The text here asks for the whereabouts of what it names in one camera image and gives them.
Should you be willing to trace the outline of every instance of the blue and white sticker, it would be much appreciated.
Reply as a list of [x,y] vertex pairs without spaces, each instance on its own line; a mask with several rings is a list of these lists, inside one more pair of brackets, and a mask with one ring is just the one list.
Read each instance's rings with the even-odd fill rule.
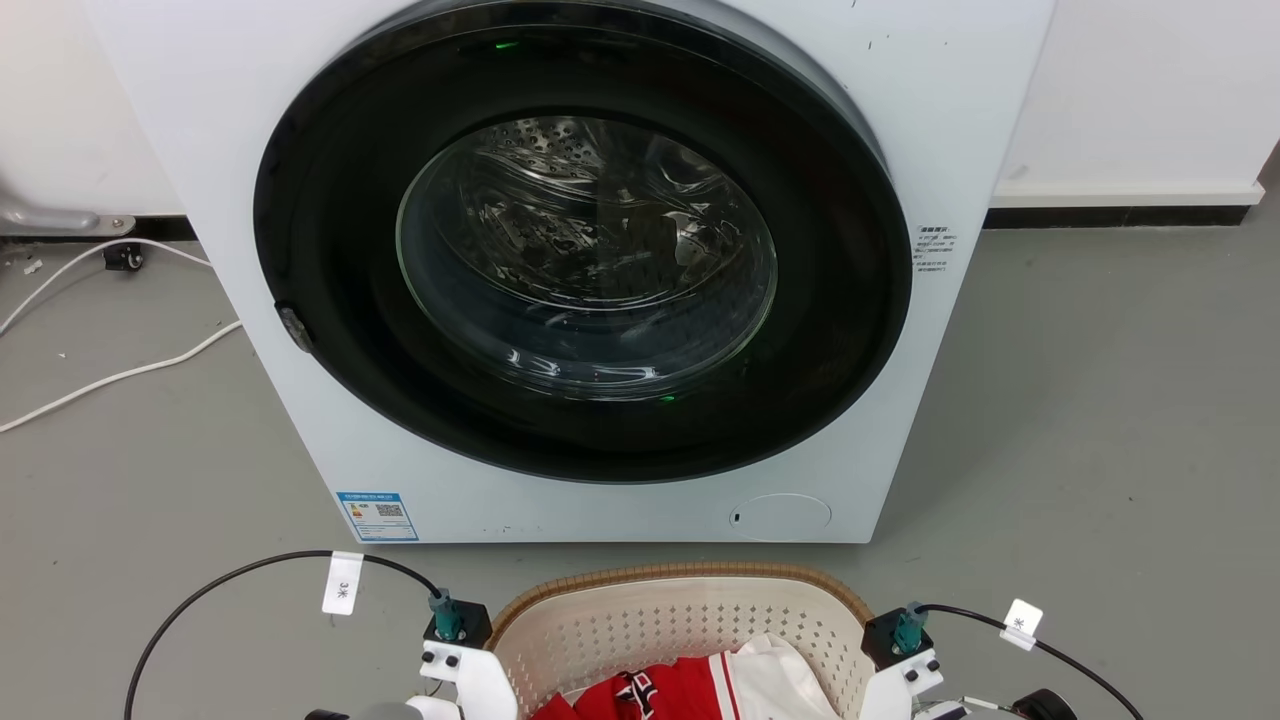
[[417,542],[398,492],[339,492],[338,502],[365,542]]

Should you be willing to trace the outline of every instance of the red and white jersey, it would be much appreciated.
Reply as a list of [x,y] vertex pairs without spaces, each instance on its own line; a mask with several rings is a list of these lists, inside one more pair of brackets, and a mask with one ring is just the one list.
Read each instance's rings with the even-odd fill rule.
[[777,635],[737,652],[622,673],[531,720],[840,720],[804,657]]

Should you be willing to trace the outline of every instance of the white wall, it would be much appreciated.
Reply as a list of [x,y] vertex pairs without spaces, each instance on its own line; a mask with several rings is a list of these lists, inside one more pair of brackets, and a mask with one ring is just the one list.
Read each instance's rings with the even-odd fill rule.
[[[993,204],[1256,202],[1277,37],[1276,0],[1059,0]],[[0,0],[0,182],[26,200],[182,211],[79,0]]]

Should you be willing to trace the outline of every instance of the brown basket rim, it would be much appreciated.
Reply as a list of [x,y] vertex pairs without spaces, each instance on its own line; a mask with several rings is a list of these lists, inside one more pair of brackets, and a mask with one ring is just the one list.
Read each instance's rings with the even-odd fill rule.
[[876,618],[867,603],[863,602],[863,598],[858,597],[854,591],[827,573],[814,570],[813,568],[788,565],[786,562],[667,562],[663,565],[599,570],[543,583],[508,602],[507,607],[502,609],[502,612],[493,621],[493,634],[484,644],[484,648],[493,652],[498,646],[498,641],[502,639],[503,633],[507,632],[507,628],[511,626],[516,618],[520,618],[529,609],[544,600],[608,585],[675,578],[771,578],[799,580],[822,589],[838,600],[863,625]]

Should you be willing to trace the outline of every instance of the laundry basket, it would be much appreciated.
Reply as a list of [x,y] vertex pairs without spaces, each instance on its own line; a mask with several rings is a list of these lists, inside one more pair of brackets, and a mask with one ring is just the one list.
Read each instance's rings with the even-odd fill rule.
[[861,653],[872,612],[835,578],[795,565],[687,562],[591,573],[511,602],[486,644],[525,720],[556,693],[571,701],[625,670],[737,650],[763,633],[792,644],[832,707],[859,716],[876,673]]

